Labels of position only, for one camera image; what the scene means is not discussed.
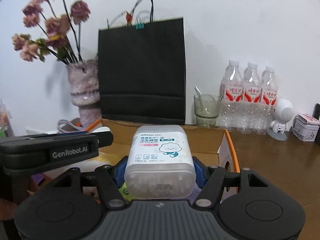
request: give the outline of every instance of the bottle cap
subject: bottle cap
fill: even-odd
[[[271,73],[274,73],[274,72],[275,72],[275,69],[272,68],[272,67],[266,66],[266,71],[271,72]]]
[[[253,68],[253,69],[257,69],[258,68],[258,64],[248,62],[248,67],[249,68]]]
[[[239,61],[229,60],[229,66],[239,67]]]

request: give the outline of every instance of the water bottle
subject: water bottle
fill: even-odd
[[[239,102],[242,99],[243,81],[239,62],[229,60],[229,66],[222,78],[222,102],[216,126],[233,131],[237,124]]]
[[[239,104],[236,129],[240,133],[250,134],[258,117],[261,88],[258,65],[248,62],[243,76],[243,96]]]
[[[260,108],[253,131],[257,134],[266,134],[272,121],[278,93],[274,68],[266,66],[266,71],[261,78],[259,87],[262,89]]]

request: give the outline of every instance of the black circular pad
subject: black circular pad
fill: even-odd
[[[22,202],[14,222],[27,239],[70,240],[91,232],[101,216],[101,205],[91,197],[68,187],[53,187]]]
[[[295,239],[305,214],[299,203],[275,187],[249,187],[222,202],[222,224],[236,237],[250,240]]]
[[[282,213],[282,207],[269,200],[256,200],[245,207],[247,214],[255,220],[272,221],[278,219]]]
[[[75,206],[61,200],[48,201],[38,207],[37,214],[47,222],[60,222],[70,218],[75,213]]]

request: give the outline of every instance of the glass cup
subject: glass cup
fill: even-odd
[[[198,127],[214,128],[216,127],[216,119],[220,113],[222,98],[216,95],[204,94],[203,101],[194,96],[195,115]]]

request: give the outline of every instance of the human hand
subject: human hand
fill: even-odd
[[[0,198],[0,220],[11,220],[16,212],[17,205],[13,202]]]

